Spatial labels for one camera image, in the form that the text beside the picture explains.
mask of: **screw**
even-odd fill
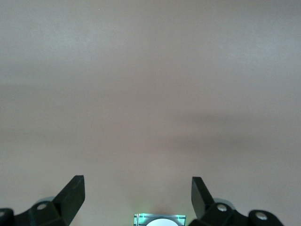
[[[256,217],[259,218],[260,220],[267,220],[267,219],[268,219],[267,215],[265,215],[265,214],[262,213],[262,212],[257,212],[255,215],[256,215]]]
[[[40,204],[38,207],[37,207],[37,210],[42,210],[42,209],[44,209],[44,208],[46,208],[46,204],[45,203],[43,203],[43,204]]]
[[[225,205],[223,205],[223,204],[218,204],[217,208],[221,212],[226,212],[227,211],[227,207]]]

